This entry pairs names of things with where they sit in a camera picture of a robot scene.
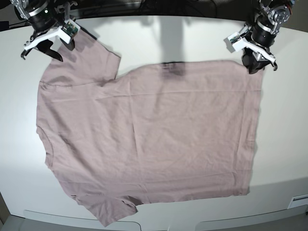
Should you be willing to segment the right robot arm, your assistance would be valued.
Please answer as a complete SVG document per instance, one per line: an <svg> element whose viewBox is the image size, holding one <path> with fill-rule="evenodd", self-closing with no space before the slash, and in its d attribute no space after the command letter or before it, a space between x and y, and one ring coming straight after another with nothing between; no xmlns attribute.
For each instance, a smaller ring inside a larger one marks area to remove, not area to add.
<svg viewBox="0 0 308 231"><path fill-rule="evenodd" d="M76 18L71 15L71 7L77 6L74 0L12 0L22 19L34 29L30 39L24 44L21 58L25 58L33 49L63 61L62 56L51 49L52 38L58 38L67 49L75 48L74 37L80 30Z"/></svg>

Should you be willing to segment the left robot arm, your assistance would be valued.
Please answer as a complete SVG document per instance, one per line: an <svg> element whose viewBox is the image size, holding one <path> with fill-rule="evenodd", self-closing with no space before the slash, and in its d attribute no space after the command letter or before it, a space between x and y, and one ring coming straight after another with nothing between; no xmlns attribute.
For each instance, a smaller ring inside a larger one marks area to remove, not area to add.
<svg viewBox="0 0 308 231"><path fill-rule="evenodd" d="M259 0L243 28L227 37L234 51L243 51L242 63L249 74L255 74L267 65L274 71L278 69L270 47L292 15L294 4L294 0L270 0L267 4Z"/></svg>

